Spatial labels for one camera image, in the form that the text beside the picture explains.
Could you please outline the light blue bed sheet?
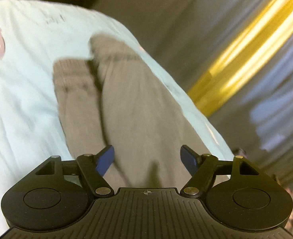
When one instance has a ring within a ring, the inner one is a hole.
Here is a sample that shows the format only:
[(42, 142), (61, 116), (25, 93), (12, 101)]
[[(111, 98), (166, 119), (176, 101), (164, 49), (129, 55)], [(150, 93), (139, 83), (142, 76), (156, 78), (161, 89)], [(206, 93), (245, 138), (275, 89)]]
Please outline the light blue bed sheet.
[[(120, 22), (94, 10), (37, 0), (0, 0), (0, 204), (3, 194), (51, 155), (71, 159), (58, 119), (52, 72), (62, 58), (88, 59), (89, 39), (107, 33), (148, 64), (208, 150), (231, 160), (228, 145), (174, 79)], [(0, 236), (8, 229), (0, 205)]]

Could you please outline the grey curtain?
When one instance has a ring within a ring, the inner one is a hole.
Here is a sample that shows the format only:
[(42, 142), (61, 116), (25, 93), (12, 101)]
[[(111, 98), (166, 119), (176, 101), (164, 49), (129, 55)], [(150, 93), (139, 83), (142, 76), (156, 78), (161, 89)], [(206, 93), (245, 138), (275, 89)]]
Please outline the grey curtain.
[(231, 148), (293, 184), (293, 0), (97, 0)]

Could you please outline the grey knit pants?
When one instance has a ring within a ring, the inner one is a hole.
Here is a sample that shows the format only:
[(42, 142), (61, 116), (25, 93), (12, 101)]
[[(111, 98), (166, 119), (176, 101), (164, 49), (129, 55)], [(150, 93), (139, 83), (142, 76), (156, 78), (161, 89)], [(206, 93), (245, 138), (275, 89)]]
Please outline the grey knit pants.
[(183, 145), (199, 154), (230, 155), (201, 113), (189, 122), (185, 107), (138, 52), (105, 34), (92, 36), (90, 46), (89, 61), (54, 63), (59, 119), (71, 155), (114, 147), (115, 160), (105, 175), (114, 189), (183, 187), (190, 178), (180, 160)]

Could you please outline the yellow curtain panel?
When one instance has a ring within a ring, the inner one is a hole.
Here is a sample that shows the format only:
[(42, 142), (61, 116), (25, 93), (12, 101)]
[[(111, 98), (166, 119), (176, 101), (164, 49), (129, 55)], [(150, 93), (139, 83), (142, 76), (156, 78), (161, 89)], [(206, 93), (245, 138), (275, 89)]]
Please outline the yellow curtain panel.
[(293, 0), (271, 0), (188, 91), (209, 117), (246, 85), (293, 35)]

